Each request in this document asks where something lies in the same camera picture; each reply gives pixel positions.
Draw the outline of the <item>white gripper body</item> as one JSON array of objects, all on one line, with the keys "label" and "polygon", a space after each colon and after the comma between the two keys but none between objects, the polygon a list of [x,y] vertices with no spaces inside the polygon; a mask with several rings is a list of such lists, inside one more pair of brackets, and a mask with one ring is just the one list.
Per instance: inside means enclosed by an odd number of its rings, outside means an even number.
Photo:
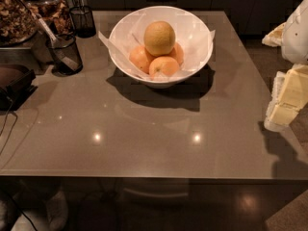
[{"label": "white gripper body", "polygon": [[292,74],[308,76],[308,65],[307,64],[294,64],[291,68]]}]

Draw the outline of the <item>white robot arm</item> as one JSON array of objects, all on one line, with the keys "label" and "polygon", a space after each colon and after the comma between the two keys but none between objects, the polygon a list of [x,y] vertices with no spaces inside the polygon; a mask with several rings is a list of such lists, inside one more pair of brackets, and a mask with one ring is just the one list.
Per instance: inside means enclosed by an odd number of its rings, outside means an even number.
[{"label": "white robot arm", "polygon": [[286,73],[276,73],[264,121],[266,129],[280,132],[308,103],[308,0],[303,0],[262,43],[280,46],[283,59],[293,64]]}]

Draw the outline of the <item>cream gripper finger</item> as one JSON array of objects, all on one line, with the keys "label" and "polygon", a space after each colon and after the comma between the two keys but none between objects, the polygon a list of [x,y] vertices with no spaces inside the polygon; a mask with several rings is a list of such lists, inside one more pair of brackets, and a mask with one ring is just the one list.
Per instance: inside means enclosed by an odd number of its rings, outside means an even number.
[{"label": "cream gripper finger", "polygon": [[308,103],[308,76],[292,74],[289,69],[285,74],[278,104],[285,108],[283,123],[289,126],[299,111]]},{"label": "cream gripper finger", "polygon": [[278,71],[273,80],[271,101],[269,102],[266,111],[266,118],[264,120],[264,127],[272,132],[280,132],[286,127],[282,118],[282,115],[284,115],[285,112],[285,108],[278,104],[278,96],[282,89],[284,80],[285,74],[281,71]]}]

